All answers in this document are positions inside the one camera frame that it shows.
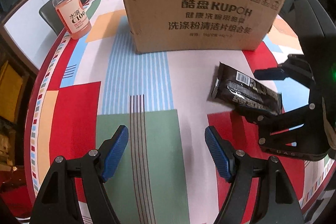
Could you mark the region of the black snack packet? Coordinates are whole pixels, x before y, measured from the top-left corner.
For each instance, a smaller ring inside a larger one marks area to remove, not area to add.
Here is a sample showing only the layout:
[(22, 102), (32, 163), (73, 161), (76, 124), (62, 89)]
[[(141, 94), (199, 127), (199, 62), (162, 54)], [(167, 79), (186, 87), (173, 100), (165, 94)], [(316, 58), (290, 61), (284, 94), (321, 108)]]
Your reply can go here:
[(272, 115), (282, 113), (282, 95), (255, 79), (220, 63), (211, 97), (235, 106), (261, 109)]

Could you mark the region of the colourful patchwork tablecloth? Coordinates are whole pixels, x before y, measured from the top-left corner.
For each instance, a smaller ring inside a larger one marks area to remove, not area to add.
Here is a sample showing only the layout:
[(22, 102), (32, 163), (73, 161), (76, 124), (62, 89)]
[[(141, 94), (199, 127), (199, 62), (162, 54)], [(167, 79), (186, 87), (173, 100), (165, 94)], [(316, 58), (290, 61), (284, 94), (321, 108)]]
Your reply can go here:
[(35, 200), (57, 156), (100, 147), (118, 126), (129, 142), (106, 192), (122, 223), (213, 223), (229, 185), (205, 143), (213, 125), (232, 145), (266, 159), (257, 127), (209, 99), (216, 68), (249, 76), (301, 53), (280, 17), (257, 50), (138, 54), (123, 0), (89, 0), (92, 29), (73, 40), (61, 32), (35, 81), (26, 119), (25, 169)]

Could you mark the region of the brown cardboard box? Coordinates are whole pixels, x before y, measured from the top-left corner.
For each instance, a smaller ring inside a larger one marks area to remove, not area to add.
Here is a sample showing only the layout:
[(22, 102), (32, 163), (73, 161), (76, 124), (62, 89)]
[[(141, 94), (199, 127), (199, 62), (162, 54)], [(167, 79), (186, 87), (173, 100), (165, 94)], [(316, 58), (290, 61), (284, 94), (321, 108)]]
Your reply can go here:
[(139, 53), (255, 50), (285, 0), (123, 0)]

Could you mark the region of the grey chair left side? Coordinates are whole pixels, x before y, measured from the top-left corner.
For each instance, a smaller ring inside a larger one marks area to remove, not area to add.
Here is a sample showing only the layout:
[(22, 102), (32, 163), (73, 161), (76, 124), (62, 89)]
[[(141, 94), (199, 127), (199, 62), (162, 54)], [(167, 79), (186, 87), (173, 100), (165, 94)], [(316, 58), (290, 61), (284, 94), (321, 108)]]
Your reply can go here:
[(79, 39), (91, 30), (91, 23), (83, 3), (86, 0), (49, 0), (39, 15), (56, 34), (66, 30), (73, 39)]

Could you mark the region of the pink drink bottle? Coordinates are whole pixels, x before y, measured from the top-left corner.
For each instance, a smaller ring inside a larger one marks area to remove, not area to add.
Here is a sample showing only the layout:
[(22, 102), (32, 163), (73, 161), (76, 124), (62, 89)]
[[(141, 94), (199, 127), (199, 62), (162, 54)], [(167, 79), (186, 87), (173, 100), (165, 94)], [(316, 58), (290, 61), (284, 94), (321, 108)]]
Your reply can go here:
[(80, 39), (90, 32), (91, 23), (81, 0), (52, 0), (52, 4), (72, 39)]

